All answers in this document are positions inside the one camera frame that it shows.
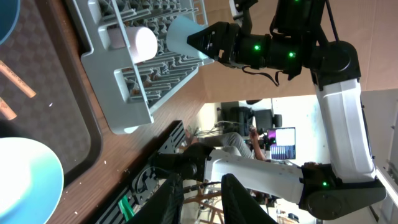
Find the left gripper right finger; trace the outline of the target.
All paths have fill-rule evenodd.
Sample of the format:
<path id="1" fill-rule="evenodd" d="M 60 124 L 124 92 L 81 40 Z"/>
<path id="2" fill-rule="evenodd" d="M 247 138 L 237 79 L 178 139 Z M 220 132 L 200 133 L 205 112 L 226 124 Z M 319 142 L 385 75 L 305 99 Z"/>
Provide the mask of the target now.
<path id="1" fill-rule="evenodd" d="M 233 174 L 222 176 L 221 197 L 225 224 L 277 224 Z"/>

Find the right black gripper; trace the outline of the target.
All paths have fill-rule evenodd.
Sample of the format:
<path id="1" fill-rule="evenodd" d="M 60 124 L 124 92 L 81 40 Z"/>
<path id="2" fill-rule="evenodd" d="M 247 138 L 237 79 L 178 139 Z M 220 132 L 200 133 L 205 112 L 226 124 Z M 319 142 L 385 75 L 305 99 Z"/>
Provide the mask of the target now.
<path id="1" fill-rule="evenodd" d="M 187 37 L 187 44 L 217 61 L 229 61 L 230 67 L 265 68 L 271 46 L 269 34 L 251 34 L 251 25 L 217 22 Z"/>

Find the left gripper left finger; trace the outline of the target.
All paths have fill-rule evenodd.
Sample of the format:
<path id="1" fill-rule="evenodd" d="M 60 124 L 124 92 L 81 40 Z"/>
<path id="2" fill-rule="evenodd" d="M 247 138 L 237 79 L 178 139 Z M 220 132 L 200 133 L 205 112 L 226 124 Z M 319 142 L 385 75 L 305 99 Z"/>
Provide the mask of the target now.
<path id="1" fill-rule="evenodd" d="M 183 180 L 171 174 L 127 224 L 180 224 L 183 201 Z"/>

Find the light blue cup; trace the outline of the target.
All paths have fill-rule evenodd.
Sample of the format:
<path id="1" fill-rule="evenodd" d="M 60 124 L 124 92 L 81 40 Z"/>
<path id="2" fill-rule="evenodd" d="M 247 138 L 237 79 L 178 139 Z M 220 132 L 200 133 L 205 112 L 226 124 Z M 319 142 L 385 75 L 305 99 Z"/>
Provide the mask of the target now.
<path id="1" fill-rule="evenodd" d="M 190 20 L 185 16 L 177 16 L 170 24 L 167 36 L 166 45 L 169 51 L 189 57 L 206 59 L 207 55 L 195 49 L 187 43 L 189 35 L 195 34 L 204 29 L 203 26 Z"/>

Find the pink cup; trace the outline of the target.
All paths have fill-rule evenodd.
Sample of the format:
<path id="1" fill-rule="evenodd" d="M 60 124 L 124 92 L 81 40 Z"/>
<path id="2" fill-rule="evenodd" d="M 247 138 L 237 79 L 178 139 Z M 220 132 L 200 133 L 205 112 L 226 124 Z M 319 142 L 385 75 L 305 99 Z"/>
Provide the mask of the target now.
<path id="1" fill-rule="evenodd" d="M 132 53 L 133 62 L 141 63 L 156 56 L 158 51 L 157 37 L 147 27 L 125 27 L 130 43 L 129 51 Z M 119 28 L 108 30 L 111 46 L 115 49 L 125 47 L 122 32 Z"/>

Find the light blue bowl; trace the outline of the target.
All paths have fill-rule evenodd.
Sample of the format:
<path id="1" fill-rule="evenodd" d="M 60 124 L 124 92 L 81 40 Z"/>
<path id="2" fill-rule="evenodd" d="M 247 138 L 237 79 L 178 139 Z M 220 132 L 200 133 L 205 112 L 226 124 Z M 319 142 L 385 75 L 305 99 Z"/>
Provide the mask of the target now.
<path id="1" fill-rule="evenodd" d="M 28 138 L 1 138 L 1 223 L 47 223 L 63 186 L 63 167 L 51 148 Z"/>

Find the wooden chopstick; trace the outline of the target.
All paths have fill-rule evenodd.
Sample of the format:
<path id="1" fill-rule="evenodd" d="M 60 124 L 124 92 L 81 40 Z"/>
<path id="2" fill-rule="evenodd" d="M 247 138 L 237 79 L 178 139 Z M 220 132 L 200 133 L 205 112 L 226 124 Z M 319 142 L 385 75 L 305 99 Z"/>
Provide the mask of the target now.
<path id="1" fill-rule="evenodd" d="M 29 98 L 33 98 L 36 95 L 36 92 L 15 72 L 13 72 L 3 61 L 1 61 L 1 73 Z"/>
<path id="2" fill-rule="evenodd" d="M 7 120 L 13 120 L 17 117 L 15 112 L 9 107 L 9 105 L 0 98 L 1 113 L 5 116 Z"/>

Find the dark blue plate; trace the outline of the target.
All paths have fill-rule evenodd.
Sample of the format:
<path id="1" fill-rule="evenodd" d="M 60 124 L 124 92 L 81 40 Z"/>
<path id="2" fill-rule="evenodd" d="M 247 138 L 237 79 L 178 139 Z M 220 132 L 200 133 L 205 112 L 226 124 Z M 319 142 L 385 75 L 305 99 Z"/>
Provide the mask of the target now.
<path id="1" fill-rule="evenodd" d="M 3 44 L 13 32 L 17 24 L 20 8 L 20 0 L 1 0 L 1 44 Z"/>

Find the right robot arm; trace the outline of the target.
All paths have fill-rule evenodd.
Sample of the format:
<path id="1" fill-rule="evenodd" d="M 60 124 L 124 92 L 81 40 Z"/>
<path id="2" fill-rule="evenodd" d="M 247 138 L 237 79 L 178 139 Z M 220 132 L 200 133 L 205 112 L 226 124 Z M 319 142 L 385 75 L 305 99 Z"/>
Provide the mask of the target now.
<path id="1" fill-rule="evenodd" d="M 167 47 L 181 54 L 206 55 L 229 68 L 263 75 L 265 68 L 289 78 L 310 70 L 330 151 L 330 162 L 294 167 L 246 159 L 201 143 L 181 154 L 159 154 L 158 175 L 176 180 L 221 183 L 226 223 L 271 223 L 248 194 L 249 189 L 296 203 L 313 217 L 334 220 L 386 197 L 376 175 L 368 141 L 358 54 L 348 42 L 329 42 L 321 27 L 328 1 L 283 0 L 277 4 L 270 32 L 254 35 L 252 1 L 232 1 L 233 23 L 202 27 L 184 16 L 173 20 Z"/>

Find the grey dishwasher rack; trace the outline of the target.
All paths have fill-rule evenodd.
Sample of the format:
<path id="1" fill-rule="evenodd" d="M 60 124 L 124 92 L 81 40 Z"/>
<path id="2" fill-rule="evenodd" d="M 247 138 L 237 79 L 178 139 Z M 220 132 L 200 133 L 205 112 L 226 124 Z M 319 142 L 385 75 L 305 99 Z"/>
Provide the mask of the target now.
<path id="1" fill-rule="evenodd" d="M 130 134 L 153 123 L 154 112 L 212 63 L 168 49 L 167 31 L 179 16 L 205 27 L 203 1 L 70 0 L 68 9 L 84 51 L 83 68 L 114 134 Z M 156 37 L 155 56 L 143 62 L 129 49 L 134 45 L 127 30 L 147 27 Z"/>

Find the seated person in background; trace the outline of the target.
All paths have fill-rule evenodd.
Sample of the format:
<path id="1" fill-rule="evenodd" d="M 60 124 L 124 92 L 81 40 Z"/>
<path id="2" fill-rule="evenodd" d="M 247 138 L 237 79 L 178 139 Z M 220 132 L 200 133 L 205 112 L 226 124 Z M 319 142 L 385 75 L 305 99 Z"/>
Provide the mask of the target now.
<path id="1" fill-rule="evenodd" d="M 189 146 L 195 143 L 202 143 L 209 147 L 220 147 L 223 151 L 228 152 L 232 155 L 270 162 L 270 160 L 268 160 L 264 153 L 261 151 L 259 145 L 259 134 L 256 128 L 252 128 L 249 134 L 254 152 L 252 152 L 249 146 L 244 142 L 243 137 L 236 132 L 205 138 L 198 138 L 194 136 L 194 134 L 191 133 L 188 129 L 186 129 L 185 135 L 186 142 Z"/>

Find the computer monitor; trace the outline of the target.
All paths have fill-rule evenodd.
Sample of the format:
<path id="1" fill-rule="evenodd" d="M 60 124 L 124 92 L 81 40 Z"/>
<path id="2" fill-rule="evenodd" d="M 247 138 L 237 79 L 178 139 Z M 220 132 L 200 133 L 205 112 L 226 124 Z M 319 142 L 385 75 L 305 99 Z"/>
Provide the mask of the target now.
<path id="1" fill-rule="evenodd" d="M 296 159 L 295 128 L 277 128 L 268 130 L 271 159 L 290 160 Z"/>

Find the black office chair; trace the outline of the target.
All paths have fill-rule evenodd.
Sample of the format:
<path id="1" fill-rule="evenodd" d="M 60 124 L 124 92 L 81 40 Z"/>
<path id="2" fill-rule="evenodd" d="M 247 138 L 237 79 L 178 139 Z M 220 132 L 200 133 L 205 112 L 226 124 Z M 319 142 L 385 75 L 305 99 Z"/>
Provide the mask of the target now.
<path id="1" fill-rule="evenodd" d="M 240 103 L 224 102 L 217 108 L 217 125 L 223 134 L 236 132 L 249 136 L 249 130 L 255 127 L 259 134 L 273 128 L 282 127 L 282 115 L 275 114 L 272 109 L 255 109 L 260 100 L 249 100 Z"/>

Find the brown serving tray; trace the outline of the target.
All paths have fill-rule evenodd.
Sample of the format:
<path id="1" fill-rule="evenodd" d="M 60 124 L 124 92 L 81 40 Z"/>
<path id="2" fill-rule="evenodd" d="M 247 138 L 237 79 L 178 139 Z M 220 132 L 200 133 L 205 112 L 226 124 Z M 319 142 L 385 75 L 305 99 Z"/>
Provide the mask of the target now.
<path id="1" fill-rule="evenodd" d="M 36 92 L 1 77 L 1 98 L 17 115 L 1 132 L 35 139 L 56 153 L 68 186 L 99 158 L 102 136 L 51 1 L 20 0 L 1 61 Z"/>

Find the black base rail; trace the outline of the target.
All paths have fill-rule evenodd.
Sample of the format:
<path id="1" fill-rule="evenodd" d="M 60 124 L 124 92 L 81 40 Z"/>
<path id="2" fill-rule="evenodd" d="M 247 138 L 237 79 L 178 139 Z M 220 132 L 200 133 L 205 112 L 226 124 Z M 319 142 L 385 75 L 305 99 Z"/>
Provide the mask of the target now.
<path id="1" fill-rule="evenodd" d="M 154 158 L 158 153 L 175 154 L 185 139 L 183 121 L 173 121 L 155 140 L 154 147 L 138 166 L 127 171 L 127 176 L 96 208 L 85 223 L 127 223 L 159 186 Z"/>

